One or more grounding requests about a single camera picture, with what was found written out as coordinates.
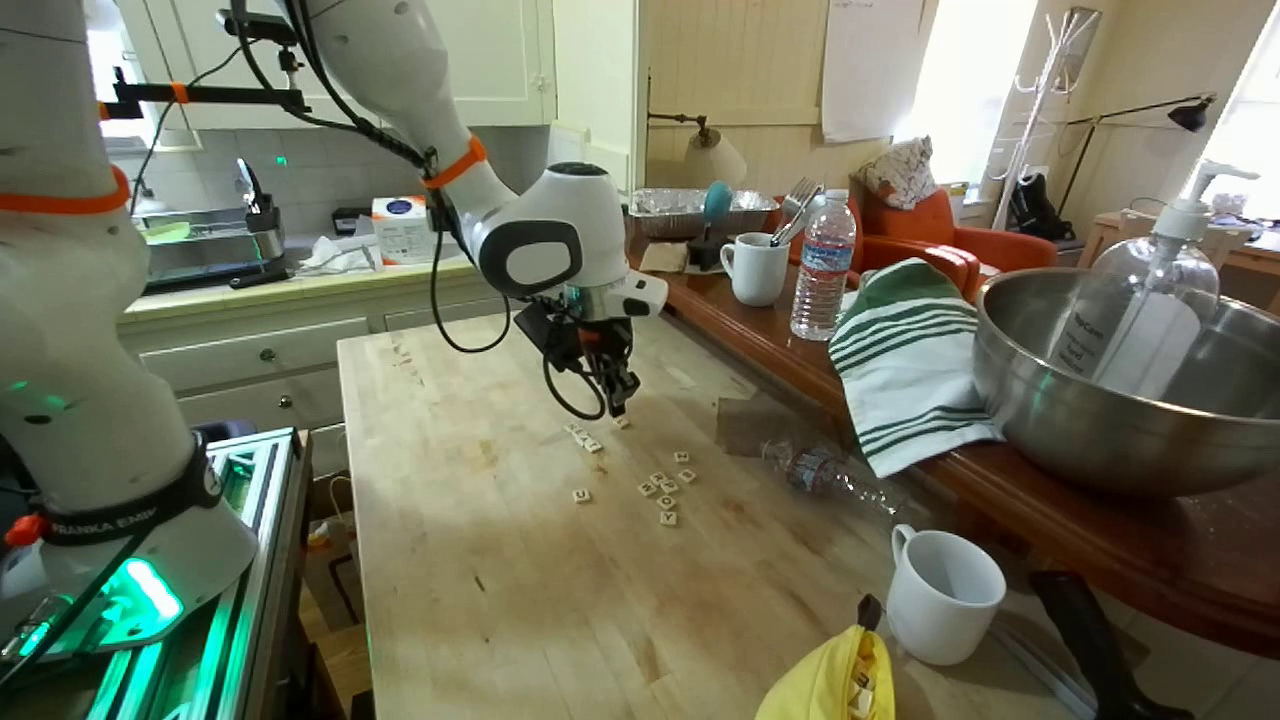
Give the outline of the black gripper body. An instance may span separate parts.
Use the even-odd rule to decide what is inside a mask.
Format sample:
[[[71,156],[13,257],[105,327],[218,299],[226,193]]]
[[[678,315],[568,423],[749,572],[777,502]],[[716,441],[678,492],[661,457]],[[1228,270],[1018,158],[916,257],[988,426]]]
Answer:
[[[666,278],[623,270],[606,288],[561,283],[520,291],[518,327],[537,345],[548,392],[556,392],[556,373],[573,373],[597,399],[607,399],[607,381],[623,385],[634,318],[655,315],[666,304]]]

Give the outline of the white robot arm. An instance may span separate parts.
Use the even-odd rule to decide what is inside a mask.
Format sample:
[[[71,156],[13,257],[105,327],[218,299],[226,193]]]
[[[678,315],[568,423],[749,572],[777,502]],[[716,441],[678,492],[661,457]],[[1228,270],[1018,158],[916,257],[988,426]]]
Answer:
[[[459,118],[427,0],[286,0],[275,23],[348,92],[354,127],[422,169],[443,233],[541,355],[619,412],[628,331],[668,288],[628,262],[607,173],[556,158],[510,188]],[[62,636],[157,641],[258,560],[200,430],[121,318],[147,291],[259,283],[290,259],[253,224],[187,259],[147,240],[102,118],[86,0],[0,0],[0,441],[35,512],[4,551],[4,647],[21,658]]]

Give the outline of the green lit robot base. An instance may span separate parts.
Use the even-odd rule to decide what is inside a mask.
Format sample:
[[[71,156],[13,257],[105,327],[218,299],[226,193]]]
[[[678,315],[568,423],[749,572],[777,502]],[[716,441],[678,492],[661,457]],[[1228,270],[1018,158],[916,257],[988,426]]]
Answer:
[[[42,597],[4,641],[4,720],[35,720],[42,701],[78,720],[266,720],[290,614],[273,593],[290,593],[302,534],[298,457],[286,426],[218,441],[233,541],[166,523]]]

